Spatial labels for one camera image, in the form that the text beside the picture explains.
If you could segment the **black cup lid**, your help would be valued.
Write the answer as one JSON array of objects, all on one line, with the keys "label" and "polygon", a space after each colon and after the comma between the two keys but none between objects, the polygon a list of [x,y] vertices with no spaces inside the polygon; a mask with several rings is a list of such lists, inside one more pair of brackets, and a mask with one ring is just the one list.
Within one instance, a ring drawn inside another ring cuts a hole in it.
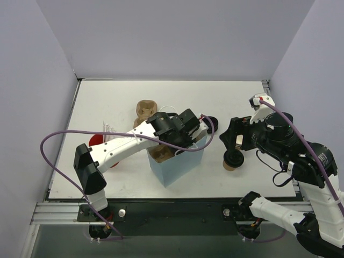
[{"label": "black cup lid", "polygon": [[239,168],[244,163],[244,155],[238,150],[227,150],[223,156],[224,164],[231,168]]}]

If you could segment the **light blue paper bag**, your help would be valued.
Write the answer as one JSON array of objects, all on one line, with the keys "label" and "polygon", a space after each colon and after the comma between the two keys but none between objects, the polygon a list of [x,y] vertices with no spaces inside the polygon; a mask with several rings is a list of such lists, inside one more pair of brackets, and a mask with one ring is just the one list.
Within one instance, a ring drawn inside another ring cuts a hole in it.
[{"label": "light blue paper bag", "polygon": [[[158,113],[153,114],[147,119],[147,121],[153,125],[156,130],[156,135],[158,136]],[[174,116],[176,113],[168,113],[170,116]],[[199,165],[203,156],[203,147],[206,144],[207,136],[203,137],[201,140],[197,140],[199,135],[199,129],[194,131],[192,134],[193,143],[188,148],[182,148],[179,146],[168,148],[174,153],[174,157],[166,160],[162,163],[155,162],[149,154],[149,150],[153,147],[147,149],[148,160],[150,168],[161,182],[164,187],[171,185],[181,176],[192,170],[195,166]]]}]

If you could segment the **brown pulp cup carrier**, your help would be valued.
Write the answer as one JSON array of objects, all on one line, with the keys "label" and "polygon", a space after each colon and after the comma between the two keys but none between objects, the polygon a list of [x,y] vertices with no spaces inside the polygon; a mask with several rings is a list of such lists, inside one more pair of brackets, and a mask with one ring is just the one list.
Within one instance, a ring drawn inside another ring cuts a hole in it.
[{"label": "brown pulp cup carrier", "polygon": [[166,160],[171,159],[174,157],[174,153],[165,145],[158,145],[151,148],[149,151],[150,156],[152,159],[157,163],[165,162]]}]

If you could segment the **brown paper cup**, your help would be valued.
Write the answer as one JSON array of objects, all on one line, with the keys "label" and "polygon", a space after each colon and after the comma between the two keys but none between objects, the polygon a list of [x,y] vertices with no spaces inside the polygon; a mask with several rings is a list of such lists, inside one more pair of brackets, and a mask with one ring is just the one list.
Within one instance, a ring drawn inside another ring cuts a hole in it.
[{"label": "brown paper cup", "polygon": [[223,167],[227,171],[234,171],[241,166],[242,164],[227,164],[225,161],[223,161]]}]

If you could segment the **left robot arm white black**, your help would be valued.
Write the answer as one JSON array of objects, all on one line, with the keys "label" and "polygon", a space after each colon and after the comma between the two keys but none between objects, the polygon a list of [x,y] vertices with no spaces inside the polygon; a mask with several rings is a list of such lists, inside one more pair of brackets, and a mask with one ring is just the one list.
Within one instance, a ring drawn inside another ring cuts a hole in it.
[{"label": "left robot arm white black", "polygon": [[84,194],[92,205],[90,215],[98,221],[109,214],[103,174],[113,165],[147,149],[157,162],[165,162],[196,145],[206,136],[208,126],[190,110],[171,115],[157,112],[129,131],[99,145],[76,148],[74,169]]}]

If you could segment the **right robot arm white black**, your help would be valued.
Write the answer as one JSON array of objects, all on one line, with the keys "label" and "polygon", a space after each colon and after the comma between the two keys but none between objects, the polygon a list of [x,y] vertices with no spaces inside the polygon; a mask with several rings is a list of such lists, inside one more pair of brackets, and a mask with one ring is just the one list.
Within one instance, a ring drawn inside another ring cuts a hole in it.
[{"label": "right robot arm white black", "polygon": [[220,135],[226,152],[224,166],[235,169],[244,162],[243,153],[253,149],[279,162],[281,172],[298,182],[312,211],[299,212],[249,192],[238,202],[238,217],[252,220],[239,229],[255,239],[261,220],[267,220],[293,234],[313,255],[343,257],[343,192],[332,152],[324,145],[308,142],[293,125],[289,113],[274,112],[261,121],[251,117],[232,118]]}]

